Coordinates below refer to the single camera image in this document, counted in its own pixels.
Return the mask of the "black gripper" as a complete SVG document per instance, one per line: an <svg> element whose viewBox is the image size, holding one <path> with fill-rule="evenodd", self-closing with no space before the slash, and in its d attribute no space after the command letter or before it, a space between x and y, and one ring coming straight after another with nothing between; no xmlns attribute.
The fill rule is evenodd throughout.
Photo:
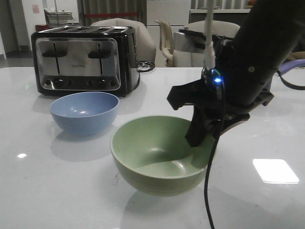
<svg viewBox="0 0 305 229"><path fill-rule="evenodd" d="M263 58L267 49L262 38L237 36L217 50L213 45L205 50L215 54L208 58L215 64L205 64L200 80L173 86L167 96L173 110L194 105L185 135L191 147L247 121L250 111L274 97L270 91L274 61Z"/></svg>

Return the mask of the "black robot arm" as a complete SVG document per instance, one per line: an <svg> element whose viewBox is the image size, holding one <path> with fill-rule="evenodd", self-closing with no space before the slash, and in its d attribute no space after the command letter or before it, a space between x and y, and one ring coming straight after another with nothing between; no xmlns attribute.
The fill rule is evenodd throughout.
<svg viewBox="0 0 305 229"><path fill-rule="evenodd" d="M194 106L185 136L189 145L199 146L207 135L224 133L247 121L257 106L267 105L273 98L269 82L304 32L304 1L258 0L217 54L224 99L217 97L216 83L206 70L199 80L170 90L167 99L173 109Z"/></svg>

